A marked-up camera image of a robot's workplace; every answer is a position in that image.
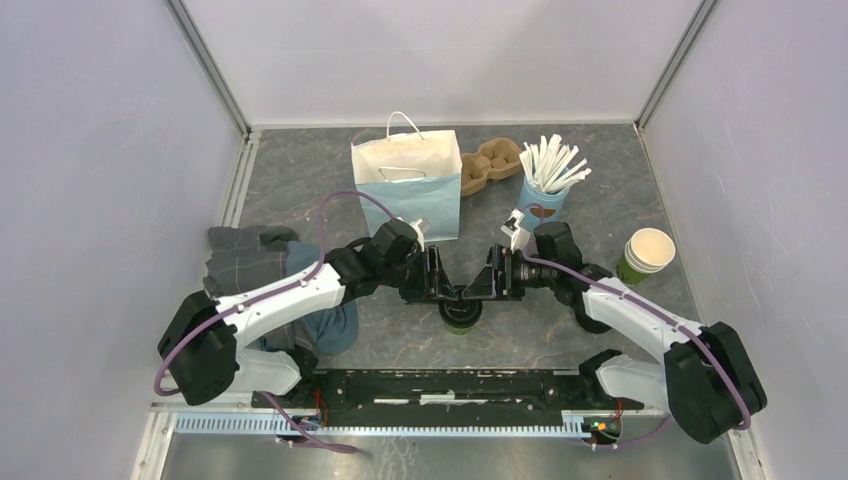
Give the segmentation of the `stack of black lids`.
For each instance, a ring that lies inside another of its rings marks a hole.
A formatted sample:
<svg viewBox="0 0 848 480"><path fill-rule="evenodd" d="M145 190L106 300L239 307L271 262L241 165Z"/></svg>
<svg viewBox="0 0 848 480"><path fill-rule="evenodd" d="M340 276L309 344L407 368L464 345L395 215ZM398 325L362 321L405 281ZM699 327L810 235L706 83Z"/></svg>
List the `stack of black lids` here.
<svg viewBox="0 0 848 480"><path fill-rule="evenodd" d="M611 330L609 325L592 319L585 312L575 312L575 320L583 330L592 334L603 334Z"/></svg>

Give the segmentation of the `grey checked cloth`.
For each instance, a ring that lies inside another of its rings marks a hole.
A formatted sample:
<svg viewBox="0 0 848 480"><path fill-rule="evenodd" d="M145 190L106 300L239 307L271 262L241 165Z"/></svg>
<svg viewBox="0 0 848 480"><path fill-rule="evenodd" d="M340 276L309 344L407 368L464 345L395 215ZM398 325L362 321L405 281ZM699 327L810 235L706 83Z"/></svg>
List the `grey checked cloth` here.
<svg viewBox="0 0 848 480"><path fill-rule="evenodd" d="M246 293L282 280L314 263L319 248L285 226L212 227L211 255L203 286L215 299Z"/></svg>

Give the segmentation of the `brown cardboard cup carrier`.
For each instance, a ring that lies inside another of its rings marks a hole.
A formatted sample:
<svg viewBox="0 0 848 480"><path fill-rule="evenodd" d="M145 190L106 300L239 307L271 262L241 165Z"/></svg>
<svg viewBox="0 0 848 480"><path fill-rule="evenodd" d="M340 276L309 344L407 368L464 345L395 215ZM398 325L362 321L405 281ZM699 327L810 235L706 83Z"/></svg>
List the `brown cardboard cup carrier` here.
<svg viewBox="0 0 848 480"><path fill-rule="evenodd" d="M521 152L513 140L498 137L484 142L474 153L462 153L461 196L479 192L490 180L500 181L520 173Z"/></svg>

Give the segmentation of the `blue straw holder cup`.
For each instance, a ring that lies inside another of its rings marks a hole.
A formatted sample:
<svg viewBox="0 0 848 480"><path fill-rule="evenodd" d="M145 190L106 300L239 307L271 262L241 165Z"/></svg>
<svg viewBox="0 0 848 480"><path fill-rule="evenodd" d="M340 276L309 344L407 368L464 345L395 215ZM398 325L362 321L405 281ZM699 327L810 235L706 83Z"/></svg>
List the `blue straw holder cup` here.
<svg viewBox="0 0 848 480"><path fill-rule="evenodd" d="M535 189L527 178L524 178L516 202L516 207L524 214L521 221L522 227L532 231L541 221L545 223L555 221L563 209L568 193L568 189L554 194L541 192Z"/></svg>

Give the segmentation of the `white wrapped straws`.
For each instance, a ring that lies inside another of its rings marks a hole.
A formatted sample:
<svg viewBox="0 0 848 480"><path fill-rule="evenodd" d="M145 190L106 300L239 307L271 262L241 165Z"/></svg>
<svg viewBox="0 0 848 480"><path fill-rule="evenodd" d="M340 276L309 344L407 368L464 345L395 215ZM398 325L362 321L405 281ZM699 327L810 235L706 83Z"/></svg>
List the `white wrapped straws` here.
<svg viewBox="0 0 848 480"><path fill-rule="evenodd" d="M577 160L579 154L578 146L567 144L561 135L553 134L550 137L541 136L536 144L525 142L519 159L524 178L532 190L556 195L591 175L588 160Z"/></svg>

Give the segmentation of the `stack of green paper cups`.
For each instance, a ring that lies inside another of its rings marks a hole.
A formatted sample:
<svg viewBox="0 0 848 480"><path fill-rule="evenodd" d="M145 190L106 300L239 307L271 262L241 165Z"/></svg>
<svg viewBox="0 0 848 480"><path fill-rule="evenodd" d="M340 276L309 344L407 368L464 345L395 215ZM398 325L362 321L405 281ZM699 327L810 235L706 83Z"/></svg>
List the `stack of green paper cups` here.
<svg viewBox="0 0 848 480"><path fill-rule="evenodd" d="M668 234L655 228L643 228L625 244L615 273L626 285L637 285L662 271L675 256L676 245Z"/></svg>

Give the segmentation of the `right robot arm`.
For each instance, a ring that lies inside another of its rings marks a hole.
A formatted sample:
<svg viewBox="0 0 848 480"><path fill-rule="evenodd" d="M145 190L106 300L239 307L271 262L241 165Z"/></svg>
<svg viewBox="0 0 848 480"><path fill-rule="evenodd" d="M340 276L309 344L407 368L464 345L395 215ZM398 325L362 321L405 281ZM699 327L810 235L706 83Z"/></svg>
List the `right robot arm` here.
<svg viewBox="0 0 848 480"><path fill-rule="evenodd" d="M602 408L615 397L635 400L663 410L702 444L748 429L753 415L766 407L766 392L732 327L675 315L585 262L563 221L528 232L510 219L502 230L511 246L492 247L487 265L461 289L463 301L520 300L529 289L545 288L573 311L583 330L615 330L652 358L638 361L609 350L584 362L577 392L585 405Z"/></svg>

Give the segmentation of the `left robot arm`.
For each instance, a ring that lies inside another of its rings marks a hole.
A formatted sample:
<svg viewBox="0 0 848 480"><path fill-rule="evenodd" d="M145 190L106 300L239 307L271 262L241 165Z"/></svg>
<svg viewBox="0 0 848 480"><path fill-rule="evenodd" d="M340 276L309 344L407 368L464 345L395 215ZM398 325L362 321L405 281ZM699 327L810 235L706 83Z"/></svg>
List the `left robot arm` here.
<svg viewBox="0 0 848 480"><path fill-rule="evenodd" d="M265 334L308 314L373 294L398 291L406 303L456 302L459 289L441 269L423 223L393 218L370 237L330 250L304 270L266 286L218 300L204 291L184 298L157 345L159 396L181 395L189 406L226 392L265 391L290 407L306 405L313 379L284 352L250 349Z"/></svg>

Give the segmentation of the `blue cloth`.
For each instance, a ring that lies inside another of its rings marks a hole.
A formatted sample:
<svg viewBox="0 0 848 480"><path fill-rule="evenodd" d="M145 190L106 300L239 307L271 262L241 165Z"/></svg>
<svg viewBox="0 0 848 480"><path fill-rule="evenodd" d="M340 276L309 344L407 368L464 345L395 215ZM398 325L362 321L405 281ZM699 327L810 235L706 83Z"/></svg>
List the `blue cloth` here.
<svg viewBox="0 0 848 480"><path fill-rule="evenodd" d="M280 253L284 265L272 276L274 281L310 267L318 260L317 246L300 242L288 234L259 237L260 245L267 252ZM296 346L316 355L337 355L349 349L356 341L359 329L358 313L353 301L333 309L316 311L305 315L283 327L266 333L258 341L264 351L292 350Z"/></svg>

